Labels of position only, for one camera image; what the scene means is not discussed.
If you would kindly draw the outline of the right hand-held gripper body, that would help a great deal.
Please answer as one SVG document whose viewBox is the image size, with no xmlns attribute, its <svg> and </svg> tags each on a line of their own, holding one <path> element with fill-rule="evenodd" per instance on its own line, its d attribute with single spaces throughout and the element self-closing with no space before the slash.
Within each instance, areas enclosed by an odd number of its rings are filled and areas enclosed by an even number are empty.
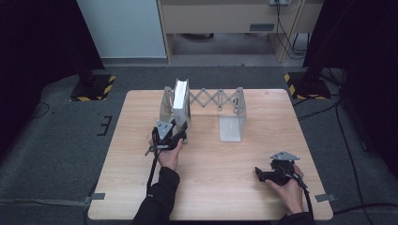
<svg viewBox="0 0 398 225">
<path fill-rule="evenodd" d="M 295 172 L 295 161 L 300 160 L 300 157 L 282 151 L 271 155 L 270 158 L 270 166 L 273 172 L 269 180 L 279 186 L 284 186 L 292 178 L 292 174 Z"/>
</svg>

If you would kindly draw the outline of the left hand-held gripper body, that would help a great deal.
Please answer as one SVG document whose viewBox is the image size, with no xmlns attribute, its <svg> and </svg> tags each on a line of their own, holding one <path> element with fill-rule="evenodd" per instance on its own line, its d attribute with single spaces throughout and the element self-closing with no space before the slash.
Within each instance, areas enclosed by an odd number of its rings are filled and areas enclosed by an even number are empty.
<svg viewBox="0 0 398 225">
<path fill-rule="evenodd" d="M 176 148 L 179 140 L 175 139 L 176 133 L 172 134 L 171 129 L 172 125 L 170 122 L 156 121 L 156 126 L 154 126 L 152 130 L 152 152 L 160 149 L 173 150 Z"/>
</svg>

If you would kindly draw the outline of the white book with grey figures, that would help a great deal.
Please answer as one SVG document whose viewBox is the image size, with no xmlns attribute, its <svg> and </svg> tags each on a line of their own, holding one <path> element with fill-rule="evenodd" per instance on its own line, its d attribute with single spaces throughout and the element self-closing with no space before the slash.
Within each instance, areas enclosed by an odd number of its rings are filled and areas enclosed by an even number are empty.
<svg viewBox="0 0 398 225">
<path fill-rule="evenodd" d="M 189 81 L 176 80 L 172 110 L 177 131 L 180 131 L 184 124 L 191 124 L 190 106 Z"/>
</svg>

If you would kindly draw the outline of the expandable metal book rack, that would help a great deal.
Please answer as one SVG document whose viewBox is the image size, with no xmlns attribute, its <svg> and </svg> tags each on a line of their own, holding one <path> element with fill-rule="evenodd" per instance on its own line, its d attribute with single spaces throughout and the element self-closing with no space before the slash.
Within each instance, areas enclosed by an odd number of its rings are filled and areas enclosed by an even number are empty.
<svg viewBox="0 0 398 225">
<path fill-rule="evenodd" d="M 159 120 L 170 122 L 173 117 L 174 88 L 166 86 L 160 106 Z M 246 123 L 246 102 L 242 87 L 232 92 L 223 89 L 190 90 L 190 104 L 202 108 L 214 106 L 217 110 L 220 140 L 225 143 L 238 143 L 242 141 L 243 129 Z M 188 126 L 187 135 L 190 134 L 191 124 Z"/>
</svg>

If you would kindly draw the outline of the person's left hand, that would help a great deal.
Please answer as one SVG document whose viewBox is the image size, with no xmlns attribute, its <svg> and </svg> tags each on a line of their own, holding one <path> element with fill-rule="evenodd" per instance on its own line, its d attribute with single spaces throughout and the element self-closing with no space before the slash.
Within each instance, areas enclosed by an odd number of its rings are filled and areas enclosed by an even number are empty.
<svg viewBox="0 0 398 225">
<path fill-rule="evenodd" d="M 157 161 L 162 167 L 167 167 L 173 171 L 176 170 L 178 165 L 178 154 L 183 147 L 183 140 L 180 139 L 177 143 L 177 146 L 173 150 L 157 150 L 155 156 L 157 157 Z"/>
</svg>

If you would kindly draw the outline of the person's right hand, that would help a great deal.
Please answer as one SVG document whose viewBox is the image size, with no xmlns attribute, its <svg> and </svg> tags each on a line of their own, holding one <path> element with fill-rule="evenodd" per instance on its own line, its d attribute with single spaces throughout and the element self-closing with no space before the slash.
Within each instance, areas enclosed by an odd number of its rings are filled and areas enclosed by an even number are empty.
<svg viewBox="0 0 398 225">
<path fill-rule="evenodd" d="M 288 216 L 304 211 L 303 190 L 295 179 L 291 178 L 284 186 L 278 186 L 271 180 L 267 180 L 266 184 L 278 194 Z"/>
</svg>

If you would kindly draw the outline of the grey tape strip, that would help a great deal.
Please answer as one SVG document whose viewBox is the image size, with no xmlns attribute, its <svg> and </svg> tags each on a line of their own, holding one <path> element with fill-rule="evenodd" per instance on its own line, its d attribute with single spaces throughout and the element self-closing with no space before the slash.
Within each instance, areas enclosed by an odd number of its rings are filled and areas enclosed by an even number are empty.
<svg viewBox="0 0 398 225">
<path fill-rule="evenodd" d="M 321 202 L 334 202 L 337 198 L 333 194 L 319 194 L 314 196 L 318 203 Z"/>
<path fill-rule="evenodd" d="M 105 198 L 104 193 L 93 193 L 90 196 L 84 198 L 84 203 L 89 204 L 94 200 L 103 200 Z"/>
</svg>

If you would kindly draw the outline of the black stand base hazard stripes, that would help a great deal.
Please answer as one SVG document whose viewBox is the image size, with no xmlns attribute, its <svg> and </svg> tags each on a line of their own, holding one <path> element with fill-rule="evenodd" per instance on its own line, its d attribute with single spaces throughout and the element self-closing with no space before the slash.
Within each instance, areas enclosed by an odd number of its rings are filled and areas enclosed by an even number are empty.
<svg viewBox="0 0 398 225">
<path fill-rule="evenodd" d="M 328 99 L 330 90 L 320 75 L 319 69 L 308 67 L 305 71 L 288 72 L 283 77 L 294 99 Z"/>
<path fill-rule="evenodd" d="M 93 74 L 89 72 L 79 76 L 70 94 L 71 101 L 104 100 L 108 97 L 115 81 L 115 75 Z"/>
</svg>

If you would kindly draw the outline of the white cabinet panel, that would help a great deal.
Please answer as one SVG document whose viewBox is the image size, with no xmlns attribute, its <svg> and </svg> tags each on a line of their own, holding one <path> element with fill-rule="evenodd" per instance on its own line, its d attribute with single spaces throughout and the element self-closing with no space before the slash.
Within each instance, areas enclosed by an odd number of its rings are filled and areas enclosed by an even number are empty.
<svg viewBox="0 0 398 225">
<path fill-rule="evenodd" d="M 77 0 L 99 56 L 165 58 L 157 0 Z"/>
</svg>

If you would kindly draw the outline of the light wooden desk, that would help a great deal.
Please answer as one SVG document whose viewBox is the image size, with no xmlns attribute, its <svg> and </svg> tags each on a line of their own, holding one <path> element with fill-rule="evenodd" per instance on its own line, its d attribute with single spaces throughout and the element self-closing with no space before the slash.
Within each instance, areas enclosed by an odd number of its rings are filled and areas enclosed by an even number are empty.
<svg viewBox="0 0 398 225">
<path fill-rule="evenodd" d="M 279 62 L 290 54 L 296 34 L 311 34 L 325 0 L 157 0 L 166 54 L 177 34 L 265 33 Z"/>
</svg>

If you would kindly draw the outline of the black curtain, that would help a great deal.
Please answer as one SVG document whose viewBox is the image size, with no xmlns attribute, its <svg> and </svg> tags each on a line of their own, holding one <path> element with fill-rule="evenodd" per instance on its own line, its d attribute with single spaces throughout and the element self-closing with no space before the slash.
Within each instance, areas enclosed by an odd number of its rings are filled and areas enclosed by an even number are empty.
<svg viewBox="0 0 398 225">
<path fill-rule="evenodd" d="M 0 0 L 0 158 L 46 85 L 102 68 L 77 0 Z"/>
<path fill-rule="evenodd" d="M 398 179 L 398 0 L 324 0 L 303 65 L 347 73 L 351 118 Z"/>
</svg>

